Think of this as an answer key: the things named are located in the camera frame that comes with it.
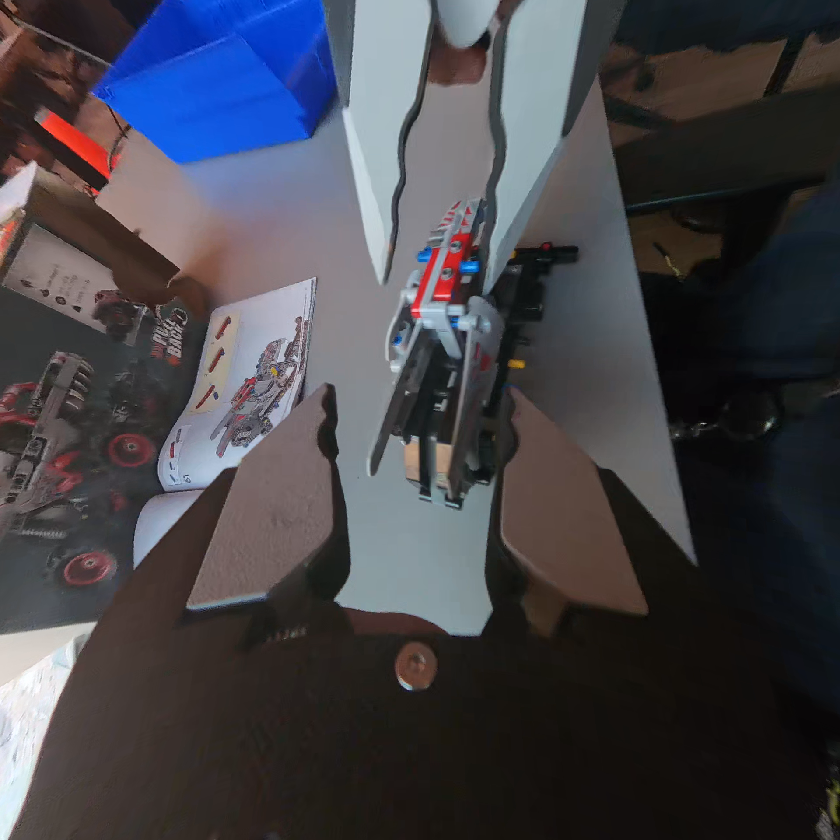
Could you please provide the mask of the grey red lego vehicle model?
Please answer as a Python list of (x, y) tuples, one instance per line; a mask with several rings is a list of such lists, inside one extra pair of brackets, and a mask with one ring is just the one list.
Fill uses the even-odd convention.
[(397, 440), (419, 498), (453, 509), (492, 481), (502, 390), (526, 367), (525, 328), (543, 319), (544, 280), (580, 257), (550, 241), (517, 247), (485, 292), (485, 210), (478, 198), (457, 202), (417, 253), (386, 335), (393, 384), (366, 467), (374, 476)]

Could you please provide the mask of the red and black box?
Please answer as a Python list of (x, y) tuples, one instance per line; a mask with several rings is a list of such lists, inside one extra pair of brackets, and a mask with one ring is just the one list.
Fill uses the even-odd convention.
[(47, 108), (39, 108), (35, 114), (35, 124), (55, 147), (52, 152), (54, 157), (81, 179), (83, 191), (90, 196), (98, 196), (109, 184), (121, 156), (122, 143), (131, 129), (130, 125), (119, 123), (115, 112), (110, 110), (110, 113), (117, 124), (118, 134), (108, 148)]

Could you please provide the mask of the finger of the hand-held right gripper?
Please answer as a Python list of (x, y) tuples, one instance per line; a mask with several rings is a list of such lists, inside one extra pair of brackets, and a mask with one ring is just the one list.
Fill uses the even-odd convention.
[(624, 1), (524, 1), (492, 45), (485, 293), (517, 245), (623, 15)]
[(388, 282), (406, 185), (406, 141), (421, 110), (435, 4), (325, 1), (365, 242), (379, 284)]

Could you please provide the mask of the lego instruction booklet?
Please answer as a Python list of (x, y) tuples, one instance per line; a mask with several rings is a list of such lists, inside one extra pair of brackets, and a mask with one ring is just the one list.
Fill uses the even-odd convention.
[(157, 460), (163, 493), (137, 521), (134, 568), (299, 402), (317, 283), (301, 280), (212, 312), (192, 394)]

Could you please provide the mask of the person's right forearm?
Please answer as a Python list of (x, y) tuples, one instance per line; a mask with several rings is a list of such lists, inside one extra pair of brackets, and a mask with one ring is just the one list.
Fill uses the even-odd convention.
[(630, 1), (614, 42), (657, 56), (705, 47), (726, 53), (753, 43), (838, 37), (838, 1)]

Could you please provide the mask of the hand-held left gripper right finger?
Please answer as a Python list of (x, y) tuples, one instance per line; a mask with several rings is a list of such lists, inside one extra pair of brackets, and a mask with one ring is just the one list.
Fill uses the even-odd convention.
[(648, 603), (594, 460), (515, 387), (497, 430), (487, 588), (496, 616), (552, 636), (573, 608), (642, 617)]

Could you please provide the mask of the blue plastic bin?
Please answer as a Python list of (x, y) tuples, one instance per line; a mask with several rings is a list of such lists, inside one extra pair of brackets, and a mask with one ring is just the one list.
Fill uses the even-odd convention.
[(164, 1), (92, 95), (177, 164), (309, 139), (336, 85), (319, 1)]

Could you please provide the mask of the dark lego set box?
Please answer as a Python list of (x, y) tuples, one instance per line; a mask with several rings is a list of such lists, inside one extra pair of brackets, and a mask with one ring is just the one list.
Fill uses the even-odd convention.
[(203, 288), (35, 162), (2, 185), (1, 632), (99, 619), (192, 393)]

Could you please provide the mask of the black chair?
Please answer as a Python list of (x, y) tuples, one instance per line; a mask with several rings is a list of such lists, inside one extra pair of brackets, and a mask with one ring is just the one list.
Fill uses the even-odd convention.
[(811, 186), (838, 162), (839, 43), (612, 46), (600, 82), (626, 210)]

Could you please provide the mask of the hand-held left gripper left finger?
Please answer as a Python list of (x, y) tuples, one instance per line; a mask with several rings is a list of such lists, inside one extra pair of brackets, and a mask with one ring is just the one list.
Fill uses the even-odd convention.
[(337, 426), (335, 387), (323, 384), (193, 505), (188, 627), (352, 630), (335, 601), (351, 566)]

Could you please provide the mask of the person's leg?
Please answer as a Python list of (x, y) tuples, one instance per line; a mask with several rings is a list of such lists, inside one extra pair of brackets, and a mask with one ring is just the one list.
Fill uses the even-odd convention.
[(838, 167), (718, 283), (643, 276), (700, 567), (789, 716), (838, 739)]

